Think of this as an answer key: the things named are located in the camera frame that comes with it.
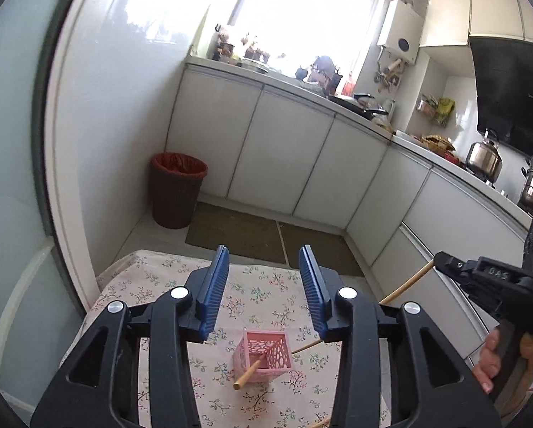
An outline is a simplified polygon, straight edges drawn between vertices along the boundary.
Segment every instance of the floral pattern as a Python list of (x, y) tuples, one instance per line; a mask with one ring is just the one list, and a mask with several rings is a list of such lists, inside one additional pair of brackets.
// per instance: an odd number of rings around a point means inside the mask
[[(208, 261), (145, 250), (126, 256), (99, 276), (102, 294), (86, 316), (75, 342), (111, 301), (125, 301), (129, 306), (154, 301), (171, 288), (183, 285), (191, 271), (208, 265)], [(285, 330), (293, 348), (318, 338), (312, 329), (299, 272), (230, 266), (215, 330), (202, 345), (188, 343), (193, 392), (202, 426), (307, 428), (328, 417), (336, 390), (340, 343), (319, 344), (294, 354), (293, 371), (270, 383), (248, 383), (235, 391), (231, 386), (232, 356), (246, 328)], [(145, 427), (151, 425), (148, 349), (149, 340), (142, 340), (138, 406), (140, 424)], [(382, 426), (390, 424), (383, 399), (380, 418)]]

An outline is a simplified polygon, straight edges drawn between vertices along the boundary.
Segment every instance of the pink basket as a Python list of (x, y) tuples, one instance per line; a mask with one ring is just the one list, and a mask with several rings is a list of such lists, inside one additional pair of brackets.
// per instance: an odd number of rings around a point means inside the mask
[(249, 378), (249, 383), (271, 381), (293, 370), (288, 335), (283, 331), (244, 330), (243, 338), (233, 353), (234, 378), (237, 380), (264, 353), (260, 367)]

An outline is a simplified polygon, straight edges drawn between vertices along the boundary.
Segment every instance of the brown trash can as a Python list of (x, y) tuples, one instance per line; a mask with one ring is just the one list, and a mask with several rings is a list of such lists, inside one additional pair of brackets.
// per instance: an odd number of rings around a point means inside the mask
[(207, 164), (180, 153), (159, 153), (150, 161), (149, 189), (153, 219), (166, 228), (190, 224)]

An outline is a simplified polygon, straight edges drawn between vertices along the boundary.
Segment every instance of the water heater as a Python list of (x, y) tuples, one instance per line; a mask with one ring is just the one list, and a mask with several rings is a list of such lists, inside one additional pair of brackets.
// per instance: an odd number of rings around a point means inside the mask
[(393, 0), (387, 8), (377, 44), (409, 64), (415, 64), (422, 28), (423, 18), (413, 11), (411, 5)]

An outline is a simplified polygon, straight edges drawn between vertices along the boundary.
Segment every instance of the countertop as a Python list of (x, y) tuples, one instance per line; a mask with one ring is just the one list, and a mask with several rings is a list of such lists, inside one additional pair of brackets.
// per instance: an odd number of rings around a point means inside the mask
[(382, 136), (391, 143), (395, 143), (398, 146), (403, 147), (408, 151), (419, 155), (421, 158), (430, 161), (433, 166), (440, 167), (446, 172), (449, 172), (457, 179), (472, 187), (476, 192), (480, 193), (481, 195), (492, 201), (494, 204), (499, 206), (526, 230), (530, 228), (530, 224), (532, 223), (532, 217), (530, 216), (530, 214), (524, 212), (516, 205), (516, 203), (509, 200), (507, 197), (504, 197), (494, 188), (486, 185), (474, 175), (470, 174), (464, 169), (461, 169), (453, 163), (450, 163), (446, 159), (443, 159), (442, 157), (438, 156), (437, 154), (433, 153), (428, 149), (422, 148), (415, 143), (392, 135), (391, 133), (387, 132), (386, 130), (374, 124), (373, 122), (364, 119), (363, 117), (349, 111), (346, 108), (343, 108), (342, 106), (332, 101), (329, 101), (326, 98), (322, 98), (321, 96), (303, 88), (297, 87), (296, 85), (292, 85), (277, 78), (270, 77), (268, 74), (261, 74), (241, 67), (226, 64), (224, 62), (189, 56), (186, 59), (186, 63), (213, 69), (216, 71), (227, 72), (236, 76), (254, 80), (265, 85), (270, 85), (271, 87), (279, 88), (280, 90), (286, 91), (287, 93), (291, 93), (300, 98), (303, 98), (324, 108), (327, 108), (333, 111), (334, 113), (342, 116), (347, 122), (354, 122), (357, 125), (361, 125), (362, 127), (367, 128), (368, 130), (371, 130), (372, 132)]

